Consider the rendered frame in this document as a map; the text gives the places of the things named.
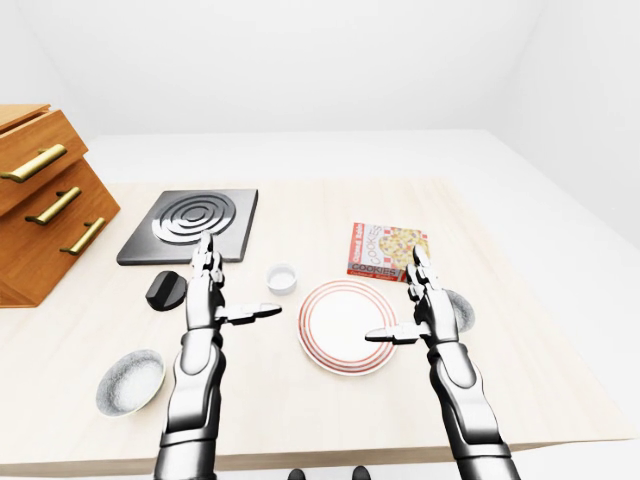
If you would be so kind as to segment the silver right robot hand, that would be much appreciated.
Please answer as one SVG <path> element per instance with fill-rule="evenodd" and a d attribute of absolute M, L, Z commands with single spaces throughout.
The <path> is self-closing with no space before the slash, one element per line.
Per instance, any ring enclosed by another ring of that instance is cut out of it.
<path fill-rule="evenodd" d="M 413 259 L 414 263 L 406 266 L 406 280 L 409 298 L 415 304 L 414 322 L 372 330 L 365 335 L 367 341 L 402 345 L 424 340 L 431 347 L 459 340 L 451 300 L 422 246 L 413 247 Z"/>

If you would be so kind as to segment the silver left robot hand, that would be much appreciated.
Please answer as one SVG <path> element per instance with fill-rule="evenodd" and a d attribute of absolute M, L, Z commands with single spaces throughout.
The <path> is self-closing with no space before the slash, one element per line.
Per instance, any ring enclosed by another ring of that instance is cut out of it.
<path fill-rule="evenodd" d="M 189 331 L 212 328 L 219 330 L 222 324 L 243 325 L 282 312 L 273 303 L 226 306 L 222 294 L 225 285 L 223 259 L 214 247 L 213 235 L 201 234 L 191 265 L 193 276 L 186 293 L 186 321 Z"/>

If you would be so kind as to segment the grey speckled bowl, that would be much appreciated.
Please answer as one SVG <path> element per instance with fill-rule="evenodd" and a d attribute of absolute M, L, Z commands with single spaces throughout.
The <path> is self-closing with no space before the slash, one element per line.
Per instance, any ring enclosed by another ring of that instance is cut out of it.
<path fill-rule="evenodd" d="M 96 391 L 96 407 L 107 417 L 132 414 L 161 389 L 166 374 L 162 356 L 151 349 L 133 351 L 114 363 Z"/>
<path fill-rule="evenodd" d="M 452 304 L 459 333 L 469 331 L 475 325 L 475 312 L 470 302 L 461 294 L 446 290 Z"/>

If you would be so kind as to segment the flat dark stove plate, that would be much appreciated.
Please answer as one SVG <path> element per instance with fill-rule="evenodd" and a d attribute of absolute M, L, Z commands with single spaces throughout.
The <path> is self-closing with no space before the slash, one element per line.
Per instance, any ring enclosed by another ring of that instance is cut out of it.
<path fill-rule="evenodd" d="M 258 203 L 256 189 L 166 190 L 117 255 L 129 265 L 188 264 L 201 233 L 226 262 L 244 259 Z"/>

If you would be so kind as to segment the white plate with red rings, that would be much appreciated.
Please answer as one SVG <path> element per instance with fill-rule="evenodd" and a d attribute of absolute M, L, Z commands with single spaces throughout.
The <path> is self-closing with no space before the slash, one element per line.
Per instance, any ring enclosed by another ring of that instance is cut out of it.
<path fill-rule="evenodd" d="M 393 344 L 369 342 L 365 335 L 397 324 L 393 308 L 378 290 L 338 279 L 319 285 L 302 301 L 297 331 L 303 350 L 321 368 L 362 376 L 384 367 L 396 351 Z"/>

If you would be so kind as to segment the round black knob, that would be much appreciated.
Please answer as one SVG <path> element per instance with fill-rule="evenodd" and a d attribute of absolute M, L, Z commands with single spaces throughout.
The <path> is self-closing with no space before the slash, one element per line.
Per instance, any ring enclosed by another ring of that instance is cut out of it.
<path fill-rule="evenodd" d="M 156 311 L 168 311 L 183 303 L 187 281 L 175 271 L 160 272 L 145 294 L 148 305 Z"/>

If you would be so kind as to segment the red cookies box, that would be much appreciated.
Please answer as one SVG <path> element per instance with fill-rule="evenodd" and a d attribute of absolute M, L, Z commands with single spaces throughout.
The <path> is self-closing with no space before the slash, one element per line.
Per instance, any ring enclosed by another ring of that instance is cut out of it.
<path fill-rule="evenodd" d="M 428 236 L 421 230 L 355 222 L 347 273 L 404 282 L 406 266 L 413 262 L 413 248 L 416 245 L 429 253 Z"/>

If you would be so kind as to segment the small white ramekin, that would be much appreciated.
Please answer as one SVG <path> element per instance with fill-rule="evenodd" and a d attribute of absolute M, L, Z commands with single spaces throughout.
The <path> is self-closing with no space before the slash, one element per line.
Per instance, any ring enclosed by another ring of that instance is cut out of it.
<path fill-rule="evenodd" d="M 272 265 L 266 273 L 266 285 L 274 295 L 288 295 L 297 285 L 297 273 L 287 263 Z"/>

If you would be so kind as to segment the wooden drawer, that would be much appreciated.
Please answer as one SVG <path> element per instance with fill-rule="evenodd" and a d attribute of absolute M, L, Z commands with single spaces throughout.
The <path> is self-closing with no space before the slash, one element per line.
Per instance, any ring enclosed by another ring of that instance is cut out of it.
<path fill-rule="evenodd" d="M 35 158 L 40 150 L 56 144 L 67 153 L 24 183 L 0 178 L 0 216 L 35 193 L 67 167 L 79 160 L 88 148 L 60 110 L 39 114 L 0 135 L 0 172 L 12 171 Z"/>
<path fill-rule="evenodd" d="M 79 160 L 7 213 L 0 216 L 0 236 L 70 233 L 99 217 L 112 219 L 118 203 L 86 160 Z"/>
<path fill-rule="evenodd" d="M 60 252 L 86 231 L 0 236 L 0 308 L 39 305 L 79 258 Z"/>

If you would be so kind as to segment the wooden cabinet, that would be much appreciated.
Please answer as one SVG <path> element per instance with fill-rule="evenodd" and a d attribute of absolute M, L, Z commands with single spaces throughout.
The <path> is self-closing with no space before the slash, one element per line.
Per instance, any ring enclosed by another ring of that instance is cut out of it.
<path fill-rule="evenodd" d="M 60 110 L 0 105 L 0 308 L 35 307 L 120 207 Z"/>

